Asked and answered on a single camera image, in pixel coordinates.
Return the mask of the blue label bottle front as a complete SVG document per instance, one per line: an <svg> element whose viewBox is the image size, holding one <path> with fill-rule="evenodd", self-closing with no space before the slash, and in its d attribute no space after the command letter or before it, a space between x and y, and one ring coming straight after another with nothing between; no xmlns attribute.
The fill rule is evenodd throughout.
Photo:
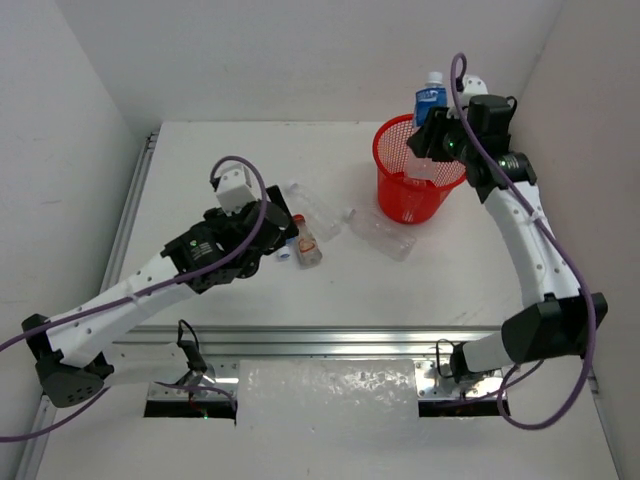
<svg viewBox="0 0 640 480"><path fill-rule="evenodd" d="M424 86L415 93L413 127L420 128L424 124L432 107L446 107L447 103L443 73L429 72Z"/></svg>

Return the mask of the blue label bottle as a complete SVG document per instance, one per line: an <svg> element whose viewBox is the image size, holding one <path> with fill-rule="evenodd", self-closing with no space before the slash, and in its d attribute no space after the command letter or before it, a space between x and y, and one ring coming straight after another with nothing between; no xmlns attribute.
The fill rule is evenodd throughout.
<svg viewBox="0 0 640 480"><path fill-rule="evenodd" d="M429 72L424 86L415 93L413 127L420 128L424 124L432 107L446 107L447 103L443 73Z"/></svg>
<svg viewBox="0 0 640 480"><path fill-rule="evenodd" d="M286 261L291 258L292 251L288 244L285 244L276 251L276 258L278 261Z"/></svg>

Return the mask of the blue label bottle back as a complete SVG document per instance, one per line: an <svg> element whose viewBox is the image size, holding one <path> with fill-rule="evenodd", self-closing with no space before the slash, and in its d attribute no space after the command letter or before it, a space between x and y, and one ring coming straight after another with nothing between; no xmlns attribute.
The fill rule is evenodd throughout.
<svg viewBox="0 0 640 480"><path fill-rule="evenodd" d="M278 261L286 261L291 258L292 251L288 244L285 244L276 251L276 258Z"/></svg>

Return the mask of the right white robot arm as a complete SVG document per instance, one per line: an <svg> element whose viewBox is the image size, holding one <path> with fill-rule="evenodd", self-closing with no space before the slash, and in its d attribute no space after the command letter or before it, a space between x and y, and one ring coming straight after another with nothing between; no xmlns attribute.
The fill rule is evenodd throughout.
<svg viewBox="0 0 640 480"><path fill-rule="evenodd" d="M509 365L578 356L589 362L595 332L608 312L603 294L587 295L553 242L537 176L528 157L510 147L513 97L476 95L460 118L446 107L430 110L407 141L418 158L459 162L498 226L515 267L523 309L500 331L454 346L450 376L477 379Z"/></svg>

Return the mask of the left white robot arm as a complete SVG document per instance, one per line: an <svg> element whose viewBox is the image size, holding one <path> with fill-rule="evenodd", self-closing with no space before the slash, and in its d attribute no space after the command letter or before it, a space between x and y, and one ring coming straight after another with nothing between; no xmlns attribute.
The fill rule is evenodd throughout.
<svg viewBox="0 0 640 480"><path fill-rule="evenodd" d="M260 260L298 229L280 188L266 190L232 215L208 210L203 221L170 241L127 279L71 312L23 321L35 370L54 406L67 408L118 384L159 382L193 387L209 366L197 341L125 347L128 331L179 302L255 275Z"/></svg>

